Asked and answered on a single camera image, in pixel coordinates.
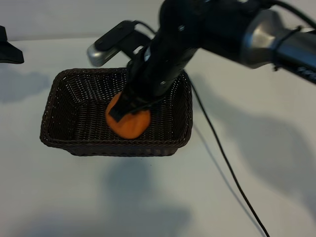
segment silver metal joint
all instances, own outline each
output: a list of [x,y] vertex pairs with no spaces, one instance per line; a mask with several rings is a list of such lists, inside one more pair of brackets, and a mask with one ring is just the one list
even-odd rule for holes
[[101,67],[119,52],[116,48],[111,48],[106,52],[99,51],[94,44],[87,49],[87,55],[90,63],[94,67]]

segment white surface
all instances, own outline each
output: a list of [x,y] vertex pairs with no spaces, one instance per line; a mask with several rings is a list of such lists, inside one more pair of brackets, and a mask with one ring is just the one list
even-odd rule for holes
[[[0,236],[260,237],[196,101],[172,157],[78,158],[40,142],[54,77],[89,67],[95,40],[15,42],[25,64],[0,65]],[[314,236],[316,87],[202,50],[188,73],[270,235]]]
[[[315,0],[284,0],[316,18]],[[0,25],[9,40],[100,36],[123,20],[158,27],[163,0],[1,0]],[[302,22],[282,11],[289,27]]]

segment woven texture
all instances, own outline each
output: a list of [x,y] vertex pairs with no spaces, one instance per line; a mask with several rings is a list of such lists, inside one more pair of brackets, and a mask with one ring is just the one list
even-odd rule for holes
[[53,82],[40,140],[76,156],[170,156],[187,144],[192,130],[192,92],[185,72],[166,98],[152,106],[151,125],[137,139],[124,140],[105,122],[110,100],[123,90],[126,69],[72,69]]

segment white wall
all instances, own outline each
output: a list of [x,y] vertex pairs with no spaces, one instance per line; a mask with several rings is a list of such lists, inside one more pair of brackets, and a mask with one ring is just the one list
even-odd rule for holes
[[[315,0],[285,0],[316,18]],[[9,40],[99,36],[125,19],[139,19],[158,27],[163,0],[1,0],[0,25]],[[285,14],[287,25],[301,24]]]

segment basket rim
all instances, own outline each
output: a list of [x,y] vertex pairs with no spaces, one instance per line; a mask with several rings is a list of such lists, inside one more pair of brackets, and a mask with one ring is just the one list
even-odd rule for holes
[[[55,80],[53,81],[51,91],[48,96],[47,104],[45,107],[45,111],[47,113],[44,113],[42,116],[42,123],[40,127],[40,140],[49,147],[55,147],[55,148],[71,148],[71,147],[78,147],[78,146],[85,146],[85,147],[94,147],[94,146],[100,146],[100,144],[104,146],[115,146],[115,147],[131,147],[131,146],[137,146],[137,147],[175,147],[175,144],[178,148],[185,146],[191,136],[193,122],[190,122],[190,119],[187,121],[188,126],[186,126],[186,130],[183,132],[182,136],[175,140],[61,140],[61,139],[55,139],[49,136],[48,134],[48,124],[43,124],[43,121],[46,121],[47,118],[51,116],[52,110],[48,109],[50,104],[54,104],[56,100],[56,92],[57,92],[57,85],[60,83],[61,80],[63,80],[66,76],[76,73],[80,71],[81,73],[84,71],[89,72],[90,74],[111,74],[111,73],[126,73],[126,68],[101,68],[101,69],[80,69],[80,68],[74,68],[74,69],[67,69],[62,72],[60,72]],[[182,75],[188,79],[188,83],[191,86],[191,81],[188,76],[188,74],[183,71]],[[188,92],[192,95],[192,89],[188,89]],[[192,100],[189,100],[189,102],[186,104],[186,110],[188,113],[191,113],[193,115],[193,108],[192,108]]]

